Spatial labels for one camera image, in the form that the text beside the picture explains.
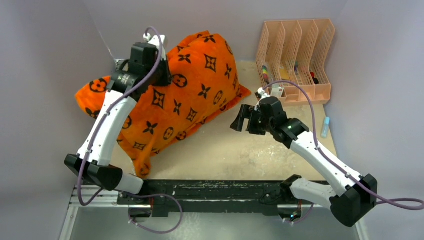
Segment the orange patterned pillowcase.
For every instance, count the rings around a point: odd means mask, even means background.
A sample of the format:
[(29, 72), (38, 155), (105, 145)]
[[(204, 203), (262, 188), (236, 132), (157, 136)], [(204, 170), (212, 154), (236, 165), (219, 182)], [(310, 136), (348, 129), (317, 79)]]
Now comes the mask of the orange patterned pillowcase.
[(150, 86), (116, 139), (133, 162), (133, 174), (143, 179), (151, 172), (151, 157), (251, 94), (239, 81), (229, 43), (218, 33), (191, 34), (167, 57), (172, 83)]

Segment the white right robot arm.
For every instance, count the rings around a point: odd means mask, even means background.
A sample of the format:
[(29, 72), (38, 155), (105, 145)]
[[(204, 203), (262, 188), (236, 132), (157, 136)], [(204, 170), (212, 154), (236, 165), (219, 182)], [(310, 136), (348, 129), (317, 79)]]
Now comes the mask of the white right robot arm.
[(276, 97), (262, 98), (255, 106), (242, 104), (230, 128), (241, 132), (245, 120), (249, 134), (271, 134), (276, 142), (306, 160), (327, 182), (324, 185), (293, 176), (280, 191), (284, 202), (292, 204), (299, 199), (322, 206), (346, 227), (353, 227), (376, 206), (376, 178), (343, 163), (301, 120), (289, 118)]

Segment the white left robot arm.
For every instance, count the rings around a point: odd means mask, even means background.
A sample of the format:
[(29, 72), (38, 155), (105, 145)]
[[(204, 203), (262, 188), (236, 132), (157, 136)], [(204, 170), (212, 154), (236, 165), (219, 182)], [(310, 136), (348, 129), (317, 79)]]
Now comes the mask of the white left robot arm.
[(107, 191), (128, 192), (138, 205), (146, 203), (149, 191), (144, 181), (110, 164), (113, 147), (128, 116), (149, 86), (171, 83), (167, 55), (160, 40), (137, 42), (130, 58), (110, 76), (99, 115), (84, 144), (76, 154), (68, 154), (64, 164), (79, 180)]

